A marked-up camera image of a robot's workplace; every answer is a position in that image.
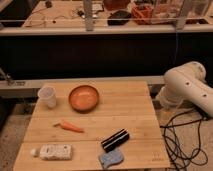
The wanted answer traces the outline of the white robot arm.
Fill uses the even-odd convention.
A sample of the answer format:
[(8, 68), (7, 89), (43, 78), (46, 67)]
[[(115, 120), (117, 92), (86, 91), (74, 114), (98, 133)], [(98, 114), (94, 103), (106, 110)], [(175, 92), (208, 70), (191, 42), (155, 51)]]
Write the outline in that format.
[(206, 69), (197, 61), (169, 69), (164, 74), (165, 85), (156, 99), (165, 109), (188, 100), (213, 118), (213, 88), (205, 83), (205, 77)]

